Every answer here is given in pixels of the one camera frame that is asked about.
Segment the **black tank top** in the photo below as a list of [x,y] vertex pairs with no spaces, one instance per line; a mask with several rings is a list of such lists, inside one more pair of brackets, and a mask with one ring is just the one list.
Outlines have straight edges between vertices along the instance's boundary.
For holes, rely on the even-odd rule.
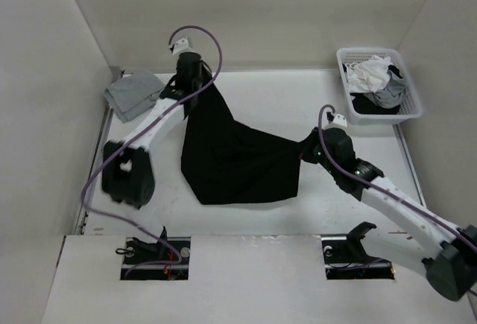
[[284,139],[236,121],[210,85],[189,114],[181,171],[203,205],[287,200],[297,196],[300,155],[311,141]]

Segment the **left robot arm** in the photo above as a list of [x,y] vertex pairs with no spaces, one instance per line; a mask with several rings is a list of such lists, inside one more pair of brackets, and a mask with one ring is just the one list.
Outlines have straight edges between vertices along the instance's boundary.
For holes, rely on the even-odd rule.
[[101,170],[101,190],[115,203],[135,209],[148,204],[155,190],[151,153],[198,105],[198,94],[211,72],[196,52],[178,57],[176,74],[159,95],[142,123],[119,141],[104,145],[106,164]]

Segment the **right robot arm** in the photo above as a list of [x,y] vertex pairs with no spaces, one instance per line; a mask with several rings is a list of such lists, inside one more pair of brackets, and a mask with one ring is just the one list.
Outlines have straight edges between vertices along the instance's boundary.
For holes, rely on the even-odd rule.
[[344,192],[383,214],[407,234],[380,233],[362,222],[346,235],[347,255],[361,266],[372,258],[394,262],[423,276],[442,297],[457,302],[476,294],[476,227],[460,227],[415,202],[375,165],[356,156],[342,129],[314,128],[301,160],[321,165]]

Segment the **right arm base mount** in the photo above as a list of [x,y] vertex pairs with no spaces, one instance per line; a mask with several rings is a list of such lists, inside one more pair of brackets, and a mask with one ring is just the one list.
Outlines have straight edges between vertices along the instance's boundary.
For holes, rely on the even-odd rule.
[[328,280],[394,280],[392,263],[360,255],[352,249],[345,236],[322,237],[321,246]]

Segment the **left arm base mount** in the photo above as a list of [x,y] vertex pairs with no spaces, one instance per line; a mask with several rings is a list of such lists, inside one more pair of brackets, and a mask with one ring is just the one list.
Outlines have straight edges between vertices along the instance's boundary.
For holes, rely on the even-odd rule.
[[177,256],[161,243],[147,243],[138,238],[127,238],[123,247],[116,248],[122,258],[120,279],[125,281],[185,281],[189,279],[191,238],[169,238],[168,242],[182,256]]

